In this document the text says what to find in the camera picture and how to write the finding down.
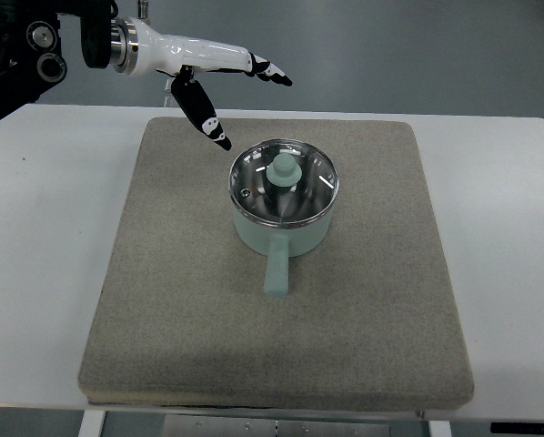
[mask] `gray felt pad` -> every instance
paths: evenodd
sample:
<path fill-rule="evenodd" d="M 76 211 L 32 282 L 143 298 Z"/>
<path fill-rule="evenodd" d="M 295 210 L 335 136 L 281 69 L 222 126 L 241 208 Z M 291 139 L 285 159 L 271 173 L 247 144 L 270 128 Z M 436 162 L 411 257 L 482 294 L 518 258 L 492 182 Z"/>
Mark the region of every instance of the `gray felt pad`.
<path fill-rule="evenodd" d="M 418 148 L 385 121 L 225 119 L 225 152 L 183 118 L 146 128 L 90 331 L 92 402 L 348 411 L 451 409 L 473 380 Z M 263 291 L 227 176 L 243 149 L 294 138 L 341 185 L 321 244 Z"/>

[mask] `white table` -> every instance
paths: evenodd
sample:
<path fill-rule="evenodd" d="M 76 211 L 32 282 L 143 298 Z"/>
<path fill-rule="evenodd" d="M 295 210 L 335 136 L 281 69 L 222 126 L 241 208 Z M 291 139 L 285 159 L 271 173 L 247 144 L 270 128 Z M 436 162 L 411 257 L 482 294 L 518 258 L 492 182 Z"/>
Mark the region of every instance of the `white table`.
<path fill-rule="evenodd" d="M 29 105 L 0 122 L 0 405 L 95 408 L 76 375 L 136 152 L 150 118 L 181 115 Z M 408 122 L 476 384 L 469 404 L 426 418 L 544 421 L 544 120 L 219 115 L 224 126 L 226 117 Z"/>

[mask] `lid knob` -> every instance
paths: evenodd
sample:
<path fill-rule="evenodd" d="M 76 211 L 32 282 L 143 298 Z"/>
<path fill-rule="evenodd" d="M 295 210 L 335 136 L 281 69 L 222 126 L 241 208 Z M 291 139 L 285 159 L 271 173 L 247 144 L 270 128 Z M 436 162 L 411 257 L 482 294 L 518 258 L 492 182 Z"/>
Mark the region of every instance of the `lid knob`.
<path fill-rule="evenodd" d="M 266 170 L 268 180 L 278 187 L 292 187 L 302 178 L 302 168 L 289 153 L 278 153 Z"/>

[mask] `robotic hand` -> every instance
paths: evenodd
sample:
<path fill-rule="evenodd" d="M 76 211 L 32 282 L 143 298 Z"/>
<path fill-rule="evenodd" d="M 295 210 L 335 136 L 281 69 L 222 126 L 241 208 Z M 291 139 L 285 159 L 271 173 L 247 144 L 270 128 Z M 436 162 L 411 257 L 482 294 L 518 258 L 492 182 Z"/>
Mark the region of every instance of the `robotic hand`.
<path fill-rule="evenodd" d="M 115 70 L 142 76 L 156 70 L 174 77 L 171 93 L 197 130 L 219 146 L 232 145 L 217 119 L 216 111 L 195 74 L 206 71 L 244 72 L 264 81 L 291 86 L 282 70 L 244 47 L 161 35 L 137 18 L 117 18 L 112 31 L 110 63 Z"/>
<path fill-rule="evenodd" d="M 64 80 L 57 14 L 80 17 L 87 66 L 173 77 L 171 92 L 191 123 L 226 150 L 231 142 L 196 73 L 244 72 L 292 85 L 274 64 L 243 47 L 159 34 L 146 23 L 147 8 L 147 0 L 138 0 L 138 18 L 118 18 L 115 0 L 0 0 L 0 119 Z"/>

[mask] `mint green saucepan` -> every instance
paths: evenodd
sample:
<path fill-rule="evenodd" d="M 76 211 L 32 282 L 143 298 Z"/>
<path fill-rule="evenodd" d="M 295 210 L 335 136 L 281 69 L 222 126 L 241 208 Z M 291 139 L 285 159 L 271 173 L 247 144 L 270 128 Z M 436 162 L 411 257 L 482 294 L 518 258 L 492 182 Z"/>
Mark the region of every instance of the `mint green saucepan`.
<path fill-rule="evenodd" d="M 338 192 L 333 163 L 316 147 L 270 139 L 236 158 L 229 195 L 239 237 L 268 256 L 264 291 L 288 293 L 288 259 L 314 249 L 325 237 Z"/>

